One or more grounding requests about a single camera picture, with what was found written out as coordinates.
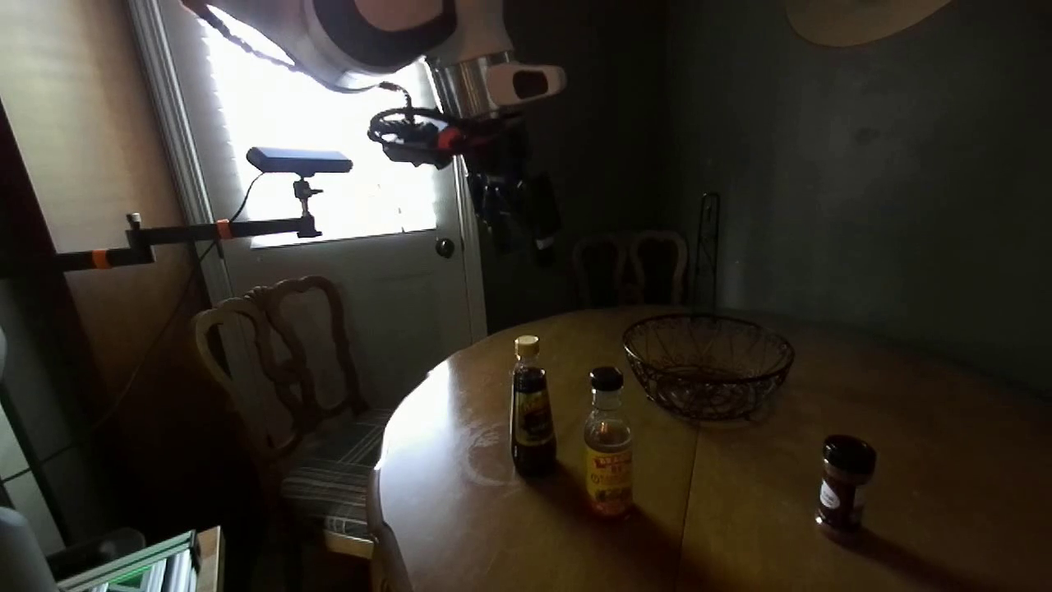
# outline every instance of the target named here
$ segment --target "brown bottle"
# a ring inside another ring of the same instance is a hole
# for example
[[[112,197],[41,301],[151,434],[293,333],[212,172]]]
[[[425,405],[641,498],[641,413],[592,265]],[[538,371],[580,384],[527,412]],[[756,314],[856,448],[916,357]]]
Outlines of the brown bottle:
[[[510,454],[523,476],[555,469],[555,426],[548,401],[548,376],[538,366],[538,335],[515,340]]]

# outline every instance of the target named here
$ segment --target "round table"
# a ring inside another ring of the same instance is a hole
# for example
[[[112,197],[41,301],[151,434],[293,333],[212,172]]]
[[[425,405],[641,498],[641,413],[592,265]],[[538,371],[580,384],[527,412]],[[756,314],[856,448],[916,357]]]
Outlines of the round table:
[[[394,412],[374,472],[394,587],[1047,587],[1052,405],[877,340],[764,320],[796,366],[748,426],[655,407],[622,329],[665,309],[527,323],[441,360]],[[559,469],[514,472],[514,335],[542,335]],[[590,368],[624,371],[636,512],[586,504]],[[877,448],[865,535],[815,526],[825,434]]]

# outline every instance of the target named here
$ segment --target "small jar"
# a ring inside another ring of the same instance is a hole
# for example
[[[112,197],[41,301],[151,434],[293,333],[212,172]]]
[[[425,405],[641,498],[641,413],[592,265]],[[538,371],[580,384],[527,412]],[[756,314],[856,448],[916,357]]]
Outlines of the small jar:
[[[865,491],[875,476],[877,449],[851,434],[829,434],[822,445],[822,487],[815,524],[831,535],[860,528]]]

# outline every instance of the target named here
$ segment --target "wicker basket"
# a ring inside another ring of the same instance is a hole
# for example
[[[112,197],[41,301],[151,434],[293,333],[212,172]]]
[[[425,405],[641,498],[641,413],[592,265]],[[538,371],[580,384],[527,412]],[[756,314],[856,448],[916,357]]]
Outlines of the wicker basket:
[[[632,323],[624,354],[657,407],[706,423],[760,417],[782,387],[796,350],[748,320],[677,312]]]

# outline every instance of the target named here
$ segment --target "wooden chair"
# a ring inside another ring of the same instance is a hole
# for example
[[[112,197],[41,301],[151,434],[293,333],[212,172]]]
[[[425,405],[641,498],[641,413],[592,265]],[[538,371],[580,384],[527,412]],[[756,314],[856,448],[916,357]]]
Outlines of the wooden chair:
[[[199,312],[194,345],[243,422],[281,526],[373,558],[373,464],[387,412],[360,387],[340,289],[323,276],[258,287]],[[298,586],[302,550],[289,546],[287,558]]]
[[[586,307],[680,301],[688,244],[673,231],[595,233],[577,244],[571,273]]]

